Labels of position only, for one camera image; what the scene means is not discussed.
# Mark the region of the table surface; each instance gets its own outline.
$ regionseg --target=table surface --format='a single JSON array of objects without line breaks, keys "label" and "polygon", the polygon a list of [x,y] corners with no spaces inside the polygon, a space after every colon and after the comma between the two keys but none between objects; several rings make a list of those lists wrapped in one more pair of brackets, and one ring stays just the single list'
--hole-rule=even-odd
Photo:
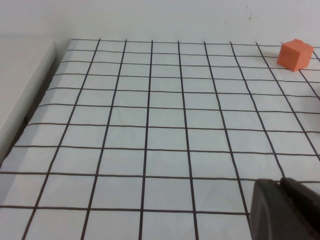
[{"label": "table surface", "polygon": [[0,238],[248,240],[256,179],[320,193],[320,48],[279,50],[73,40],[0,169]]},{"label": "table surface", "polygon": [[0,37],[0,162],[54,59],[50,38]]}]

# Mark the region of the white wall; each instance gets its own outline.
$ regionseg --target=white wall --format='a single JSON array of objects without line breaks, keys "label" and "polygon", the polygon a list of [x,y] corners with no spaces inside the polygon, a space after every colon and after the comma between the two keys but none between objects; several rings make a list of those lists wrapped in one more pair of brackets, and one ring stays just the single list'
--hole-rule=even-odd
[{"label": "white wall", "polygon": [[318,0],[1,0],[0,36],[320,44]]}]

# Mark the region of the white mat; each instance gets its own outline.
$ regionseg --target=white mat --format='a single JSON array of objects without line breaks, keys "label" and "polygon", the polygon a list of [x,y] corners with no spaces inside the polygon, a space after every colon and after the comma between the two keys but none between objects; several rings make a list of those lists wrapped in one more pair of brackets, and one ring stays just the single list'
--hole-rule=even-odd
[{"label": "white mat", "polygon": [[0,239],[248,240],[255,179],[320,193],[320,48],[73,40],[0,172]]}]

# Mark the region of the orange cube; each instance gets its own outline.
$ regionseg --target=orange cube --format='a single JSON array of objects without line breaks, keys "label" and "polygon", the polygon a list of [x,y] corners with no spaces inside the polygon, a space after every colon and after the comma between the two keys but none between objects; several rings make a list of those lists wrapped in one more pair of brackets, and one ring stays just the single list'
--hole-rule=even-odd
[{"label": "orange cube", "polygon": [[276,63],[295,72],[308,66],[313,51],[313,46],[294,39],[282,44]]}]

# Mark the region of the black object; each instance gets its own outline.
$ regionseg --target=black object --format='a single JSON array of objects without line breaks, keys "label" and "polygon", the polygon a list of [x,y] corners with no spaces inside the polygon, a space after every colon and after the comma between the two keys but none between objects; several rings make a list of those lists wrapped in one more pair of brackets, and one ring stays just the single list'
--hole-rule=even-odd
[{"label": "black object", "polygon": [[320,196],[292,178],[254,183],[252,240],[320,240]]}]

